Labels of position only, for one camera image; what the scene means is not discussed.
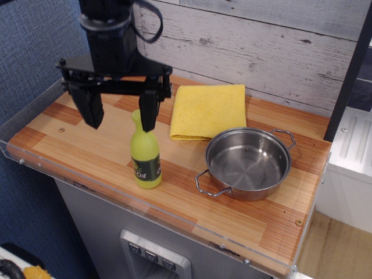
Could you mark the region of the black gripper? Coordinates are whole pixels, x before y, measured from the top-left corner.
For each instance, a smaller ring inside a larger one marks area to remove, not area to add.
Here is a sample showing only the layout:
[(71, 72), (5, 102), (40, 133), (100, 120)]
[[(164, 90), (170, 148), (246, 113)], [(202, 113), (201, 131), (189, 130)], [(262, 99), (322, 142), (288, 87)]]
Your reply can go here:
[(152, 131), (159, 102), (171, 97), (173, 69), (140, 54), (132, 17), (105, 21), (80, 17), (79, 23), (87, 35), (89, 54), (61, 58), (56, 67), (85, 123), (94, 129), (101, 125), (101, 93), (139, 95), (142, 128)]

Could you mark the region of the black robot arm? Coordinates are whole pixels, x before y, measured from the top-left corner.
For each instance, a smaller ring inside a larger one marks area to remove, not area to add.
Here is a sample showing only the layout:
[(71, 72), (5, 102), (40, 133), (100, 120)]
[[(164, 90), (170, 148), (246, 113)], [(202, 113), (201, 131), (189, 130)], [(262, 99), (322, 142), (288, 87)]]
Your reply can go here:
[(142, 128), (155, 128), (160, 103), (171, 97), (172, 67), (142, 56), (137, 48), (140, 32), (133, 5), (162, 17), (147, 1), (80, 1), (79, 24), (85, 30), (90, 53), (61, 58), (56, 67), (84, 121), (98, 128), (104, 116), (102, 94), (139, 96)]

